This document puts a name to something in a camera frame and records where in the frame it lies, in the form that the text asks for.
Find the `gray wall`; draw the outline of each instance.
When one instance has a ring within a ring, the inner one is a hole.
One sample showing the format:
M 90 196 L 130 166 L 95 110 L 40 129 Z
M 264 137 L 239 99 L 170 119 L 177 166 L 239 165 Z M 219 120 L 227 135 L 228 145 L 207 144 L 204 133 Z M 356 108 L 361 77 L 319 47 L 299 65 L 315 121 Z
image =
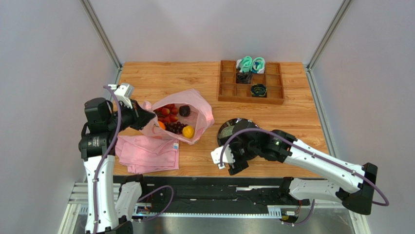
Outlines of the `gray wall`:
M 83 104 L 115 74 L 79 1 L 1 1 L 0 233 L 57 233 L 84 174 Z
M 309 62 L 342 0 L 91 2 L 122 62 Z
M 340 158 L 379 167 L 373 234 L 415 230 L 414 22 L 415 1 L 356 0 L 314 71 Z

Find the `wooden table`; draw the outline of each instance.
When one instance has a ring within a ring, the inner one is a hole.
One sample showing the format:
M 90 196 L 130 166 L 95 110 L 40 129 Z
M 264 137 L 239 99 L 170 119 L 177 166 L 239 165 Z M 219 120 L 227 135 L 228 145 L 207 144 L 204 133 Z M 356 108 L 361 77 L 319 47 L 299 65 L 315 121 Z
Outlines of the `wooden table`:
M 229 176 L 212 163 L 210 152 L 217 147 L 220 126 L 232 118 L 247 118 L 267 130 L 280 129 L 293 134 L 312 147 L 327 153 L 327 147 L 311 96 L 310 87 L 301 63 L 282 63 L 285 102 L 283 105 L 219 102 L 217 99 L 219 62 L 127 62 L 120 83 L 135 87 L 131 98 L 139 103 L 160 99 L 189 88 L 197 89 L 211 104 L 215 124 L 194 145 L 180 142 L 179 169 L 149 173 L 157 176 Z M 128 128 L 120 135 L 140 135 Z M 115 175 L 129 175 L 127 167 L 114 167 Z M 242 177 L 318 177 L 305 169 L 269 162 L 256 157 L 248 162 L 249 168 L 235 176 Z

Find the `folded pink cloth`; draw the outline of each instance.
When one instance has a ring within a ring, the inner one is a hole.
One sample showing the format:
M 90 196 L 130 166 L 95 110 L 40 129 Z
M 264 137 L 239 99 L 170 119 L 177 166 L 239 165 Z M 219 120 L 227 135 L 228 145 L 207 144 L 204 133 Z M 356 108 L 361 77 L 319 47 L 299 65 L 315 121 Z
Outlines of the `folded pink cloth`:
M 115 153 L 129 173 L 179 169 L 179 140 L 160 140 L 148 136 L 118 136 Z

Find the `lemon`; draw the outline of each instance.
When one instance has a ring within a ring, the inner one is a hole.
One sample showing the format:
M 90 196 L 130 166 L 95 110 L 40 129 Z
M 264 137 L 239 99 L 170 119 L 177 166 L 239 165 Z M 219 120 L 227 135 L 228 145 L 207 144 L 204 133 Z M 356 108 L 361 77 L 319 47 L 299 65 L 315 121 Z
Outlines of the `lemon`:
M 192 138 L 194 136 L 194 128 L 192 126 L 186 126 L 183 128 L 183 136 L 186 138 Z

